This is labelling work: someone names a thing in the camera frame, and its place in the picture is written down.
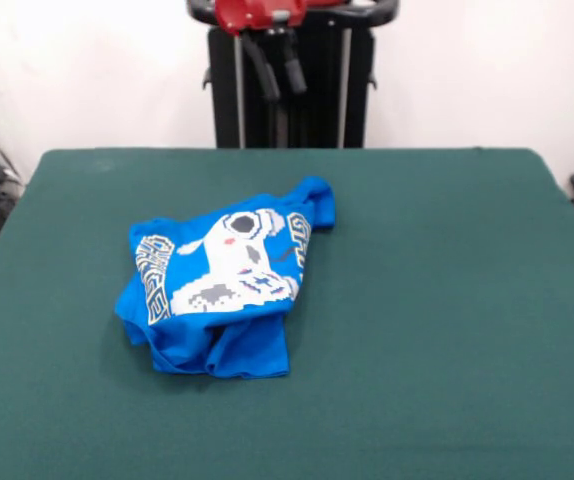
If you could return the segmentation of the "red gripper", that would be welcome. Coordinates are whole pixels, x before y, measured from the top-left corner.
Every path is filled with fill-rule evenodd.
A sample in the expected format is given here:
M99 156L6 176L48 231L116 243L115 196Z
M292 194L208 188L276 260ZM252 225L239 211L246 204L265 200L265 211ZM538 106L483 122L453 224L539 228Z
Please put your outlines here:
M215 14L218 24L230 34L244 30L266 30L276 25L297 26L307 12L303 0L216 0ZM297 38L293 29L279 30L284 66L292 92L302 95L307 84L297 51ZM271 63L264 49L250 33L241 34L243 50L250 58L263 98L269 103L279 102L281 92Z

